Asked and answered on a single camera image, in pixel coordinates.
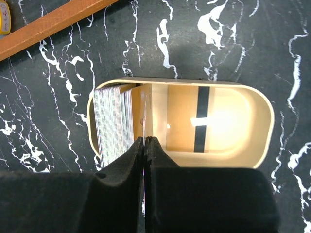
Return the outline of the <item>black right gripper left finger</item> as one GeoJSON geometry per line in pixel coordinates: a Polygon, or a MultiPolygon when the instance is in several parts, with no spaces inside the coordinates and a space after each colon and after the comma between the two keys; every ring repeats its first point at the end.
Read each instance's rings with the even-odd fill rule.
{"type": "Polygon", "coordinates": [[[3,233],[135,233],[143,140],[97,173],[0,174],[3,233]]]}

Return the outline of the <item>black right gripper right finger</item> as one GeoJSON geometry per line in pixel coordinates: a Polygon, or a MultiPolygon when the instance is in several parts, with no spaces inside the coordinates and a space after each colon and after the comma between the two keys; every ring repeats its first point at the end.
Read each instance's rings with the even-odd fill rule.
{"type": "Polygon", "coordinates": [[[148,233],[276,233],[279,211],[252,168],[180,167],[156,137],[144,146],[148,233]]]}

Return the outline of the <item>beige oval tray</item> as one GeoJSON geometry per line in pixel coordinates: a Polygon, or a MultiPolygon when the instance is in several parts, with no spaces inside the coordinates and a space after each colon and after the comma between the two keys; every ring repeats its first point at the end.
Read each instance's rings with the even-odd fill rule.
{"type": "Polygon", "coordinates": [[[151,84],[153,135],[150,137],[156,137],[164,152],[179,166],[257,168],[265,159],[275,114],[271,103],[260,91],[234,82],[143,77],[109,80],[96,87],[90,94],[87,105],[89,141],[99,159],[93,93],[96,89],[128,83],[136,85],[132,89],[134,141],[142,138],[141,87],[151,84]],[[211,129],[208,131],[209,152],[190,153],[166,149],[169,85],[208,86],[215,89],[211,129]]]}

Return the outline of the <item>credit card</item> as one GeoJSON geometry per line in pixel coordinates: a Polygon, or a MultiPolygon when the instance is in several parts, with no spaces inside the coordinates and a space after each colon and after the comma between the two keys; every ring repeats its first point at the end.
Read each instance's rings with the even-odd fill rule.
{"type": "MultiPolygon", "coordinates": [[[[143,149],[145,146],[146,138],[153,135],[153,117],[152,117],[152,85],[144,84],[141,87],[141,119],[140,123],[142,126],[141,136],[143,138],[143,149]]],[[[140,199],[141,199],[141,210],[139,213],[138,221],[138,233],[145,232],[145,184],[144,184],[144,170],[142,170],[142,179],[141,179],[141,190],[140,190],[140,199]]]]}

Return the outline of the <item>stack of cards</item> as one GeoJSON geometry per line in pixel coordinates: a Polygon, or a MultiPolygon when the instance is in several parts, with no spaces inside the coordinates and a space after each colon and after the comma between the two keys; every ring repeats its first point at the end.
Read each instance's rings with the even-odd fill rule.
{"type": "Polygon", "coordinates": [[[133,83],[96,89],[93,93],[99,155],[106,167],[134,142],[133,83]]]}

